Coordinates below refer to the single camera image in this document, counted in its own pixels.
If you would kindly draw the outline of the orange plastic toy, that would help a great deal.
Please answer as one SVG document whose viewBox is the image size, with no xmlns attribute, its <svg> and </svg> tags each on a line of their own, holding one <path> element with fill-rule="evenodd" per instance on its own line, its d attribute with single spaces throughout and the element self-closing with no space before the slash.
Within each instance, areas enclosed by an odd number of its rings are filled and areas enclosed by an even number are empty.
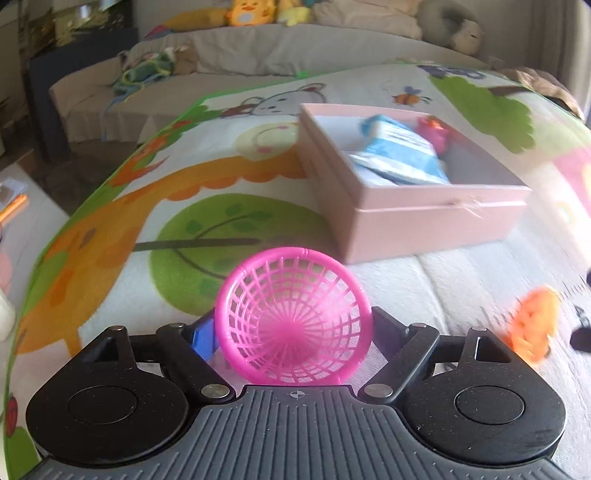
<svg viewBox="0 0 591 480">
<path fill-rule="evenodd" d="M 559 314 L 558 294 L 548 287 L 536 288 L 519 300 L 503 340 L 528 365 L 537 366 L 550 351 Z"/>
</svg>

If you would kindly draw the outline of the pink plastic net scoop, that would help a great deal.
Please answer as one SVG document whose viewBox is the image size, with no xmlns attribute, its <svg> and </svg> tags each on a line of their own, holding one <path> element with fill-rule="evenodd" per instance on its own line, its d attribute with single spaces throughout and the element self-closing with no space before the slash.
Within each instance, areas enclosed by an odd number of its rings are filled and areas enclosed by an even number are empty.
<svg viewBox="0 0 591 480">
<path fill-rule="evenodd" d="M 242 262 L 221 286 L 214 332 L 250 384 L 342 385 L 373 342 L 369 298 L 339 261 L 301 247 Z"/>
</svg>

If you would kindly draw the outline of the blue wet wipes pack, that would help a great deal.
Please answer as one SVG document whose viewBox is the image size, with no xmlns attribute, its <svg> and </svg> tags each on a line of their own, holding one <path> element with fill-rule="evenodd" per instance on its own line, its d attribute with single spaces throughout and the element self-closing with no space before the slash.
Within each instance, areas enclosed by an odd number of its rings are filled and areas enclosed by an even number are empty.
<svg viewBox="0 0 591 480">
<path fill-rule="evenodd" d="M 385 115 L 363 119 L 366 143 L 349 152 L 360 167 L 397 185 L 445 185 L 450 181 L 434 147 L 409 126 Z"/>
</svg>

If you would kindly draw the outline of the pink pig toy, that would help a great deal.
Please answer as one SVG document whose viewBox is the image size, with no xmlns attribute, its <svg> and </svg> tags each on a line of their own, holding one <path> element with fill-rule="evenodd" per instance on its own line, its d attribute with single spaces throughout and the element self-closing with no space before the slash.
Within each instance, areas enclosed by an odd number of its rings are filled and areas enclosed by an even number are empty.
<svg viewBox="0 0 591 480">
<path fill-rule="evenodd" d="M 431 143 L 438 155 L 447 152 L 451 130 L 439 118 L 432 115 L 420 118 L 416 132 Z"/>
</svg>

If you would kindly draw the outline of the cartoon play mat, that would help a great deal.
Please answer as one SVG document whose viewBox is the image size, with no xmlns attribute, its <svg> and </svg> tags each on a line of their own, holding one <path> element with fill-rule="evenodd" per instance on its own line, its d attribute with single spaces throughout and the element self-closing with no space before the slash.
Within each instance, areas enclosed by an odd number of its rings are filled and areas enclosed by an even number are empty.
<svg viewBox="0 0 591 480">
<path fill-rule="evenodd" d="M 189 323 L 224 278 L 264 249 L 335 255 L 317 198 L 297 164 L 304 103 L 391 107 L 397 89 L 428 97 L 448 122 L 531 194 L 503 241 L 355 267 L 373 303 L 406 321 L 461 334 L 503 332 L 540 285 L 561 298 L 559 329 L 540 373 L 563 398 L 555 461 L 590 475 L 590 359 L 569 344 L 590 317 L 590 132 L 538 94 L 493 73 L 391 64 L 207 95 L 134 152 L 63 224 L 47 224 L 8 364 L 6 477 L 39 461 L 24 420 L 32 395 L 107 326 L 150 333 Z"/>
</svg>

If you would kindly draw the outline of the orange pencil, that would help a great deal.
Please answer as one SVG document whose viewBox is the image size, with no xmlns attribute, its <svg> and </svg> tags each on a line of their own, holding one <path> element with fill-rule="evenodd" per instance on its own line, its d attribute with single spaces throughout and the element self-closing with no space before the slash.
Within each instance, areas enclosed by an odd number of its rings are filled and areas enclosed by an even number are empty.
<svg viewBox="0 0 591 480">
<path fill-rule="evenodd" d="M 17 195 L 8 205 L 0 212 L 0 222 L 6 222 L 7 219 L 13 215 L 19 208 L 25 206 L 28 202 L 26 194 Z"/>
</svg>

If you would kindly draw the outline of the grey sofa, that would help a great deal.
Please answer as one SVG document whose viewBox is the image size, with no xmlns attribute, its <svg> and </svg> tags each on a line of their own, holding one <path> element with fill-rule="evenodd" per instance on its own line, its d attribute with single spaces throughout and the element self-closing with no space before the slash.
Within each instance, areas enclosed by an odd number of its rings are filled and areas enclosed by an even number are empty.
<svg viewBox="0 0 591 480">
<path fill-rule="evenodd" d="M 124 67 L 146 53 L 189 46 L 194 72 L 172 75 L 116 102 Z M 298 24 L 224 27 L 141 41 L 130 50 L 69 74 L 49 89 L 67 139 L 141 143 L 197 100 L 304 77 L 396 60 L 483 67 L 483 62 L 423 41 L 373 31 Z"/>
</svg>

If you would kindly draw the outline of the green knitted cloth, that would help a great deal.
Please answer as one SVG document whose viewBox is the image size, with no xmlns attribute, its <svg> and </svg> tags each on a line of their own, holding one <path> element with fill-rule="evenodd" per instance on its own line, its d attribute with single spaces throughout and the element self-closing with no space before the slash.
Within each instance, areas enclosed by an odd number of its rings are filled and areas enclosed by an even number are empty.
<svg viewBox="0 0 591 480">
<path fill-rule="evenodd" d="M 169 77 L 174 72 L 174 56 L 167 52 L 143 55 L 128 66 L 113 84 L 117 97 L 127 97 L 145 86 Z"/>
</svg>

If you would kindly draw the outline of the white bear plush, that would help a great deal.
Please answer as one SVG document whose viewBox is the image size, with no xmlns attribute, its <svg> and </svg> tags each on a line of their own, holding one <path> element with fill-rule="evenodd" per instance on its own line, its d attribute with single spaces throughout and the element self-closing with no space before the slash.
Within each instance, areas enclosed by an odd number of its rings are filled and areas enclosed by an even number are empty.
<svg viewBox="0 0 591 480">
<path fill-rule="evenodd" d="M 464 20 L 459 30 L 451 37 L 453 50 L 468 56 L 476 56 L 484 41 L 484 31 L 472 20 Z"/>
</svg>

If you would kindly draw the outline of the grey neck pillow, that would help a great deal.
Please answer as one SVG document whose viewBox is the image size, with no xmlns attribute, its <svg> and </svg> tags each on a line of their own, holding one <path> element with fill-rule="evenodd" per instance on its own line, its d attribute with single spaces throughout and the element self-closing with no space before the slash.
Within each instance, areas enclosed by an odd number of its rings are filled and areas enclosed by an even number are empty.
<svg viewBox="0 0 591 480">
<path fill-rule="evenodd" d="M 478 23 L 474 13 L 452 0 L 423 1 L 416 18 L 422 39 L 441 47 L 451 46 L 452 36 L 460 31 L 465 21 Z"/>
</svg>

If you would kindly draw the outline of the yellow pillow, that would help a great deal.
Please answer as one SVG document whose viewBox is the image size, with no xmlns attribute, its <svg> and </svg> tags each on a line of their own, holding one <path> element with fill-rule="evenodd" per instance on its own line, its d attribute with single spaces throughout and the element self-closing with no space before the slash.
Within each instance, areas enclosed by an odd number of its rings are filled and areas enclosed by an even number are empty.
<svg viewBox="0 0 591 480">
<path fill-rule="evenodd" d="M 228 25 L 228 8 L 208 7 L 182 12 L 162 25 L 174 32 L 221 28 Z"/>
</svg>

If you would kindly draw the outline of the beige blanket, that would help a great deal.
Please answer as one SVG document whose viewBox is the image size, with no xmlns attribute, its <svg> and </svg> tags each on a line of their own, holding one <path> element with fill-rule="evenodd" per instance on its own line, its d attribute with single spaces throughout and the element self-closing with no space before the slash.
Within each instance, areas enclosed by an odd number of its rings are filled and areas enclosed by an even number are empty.
<svg viewBox="0 0 591 480">
<path fill-rule="evenodd" d="M 325 26 L 352 28 L 422 39 L 417 20 L 421 1 L 335 0 L 315 3 L 315 22 Z"/>
</svg>

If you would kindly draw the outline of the yellow duck plush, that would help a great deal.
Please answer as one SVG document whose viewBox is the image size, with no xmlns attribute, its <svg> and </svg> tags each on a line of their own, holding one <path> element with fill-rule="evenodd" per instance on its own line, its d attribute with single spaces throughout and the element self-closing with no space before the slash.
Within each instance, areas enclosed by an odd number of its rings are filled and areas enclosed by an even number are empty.
<svg viewBox="0 0 591 480">
<path fill-rule="evenodd" d="M 276 1 L 233 0 L 228 14 L 228 25 L 232 27 L 259 26 L 274 22 Z"/>
</svg>

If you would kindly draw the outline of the yellow green plush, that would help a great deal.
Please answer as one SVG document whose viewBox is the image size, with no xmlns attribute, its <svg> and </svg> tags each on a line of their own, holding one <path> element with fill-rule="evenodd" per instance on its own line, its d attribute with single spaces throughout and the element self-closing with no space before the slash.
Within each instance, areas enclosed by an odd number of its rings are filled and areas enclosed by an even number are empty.
<svg viewBox="0 0 591 480">
<path fill-rule="evenodd" d="M 279 0 L 276 2 L 276 23 L 291 27 L 314 20 L 311 8 L 315 0 Z"/>
</svg>

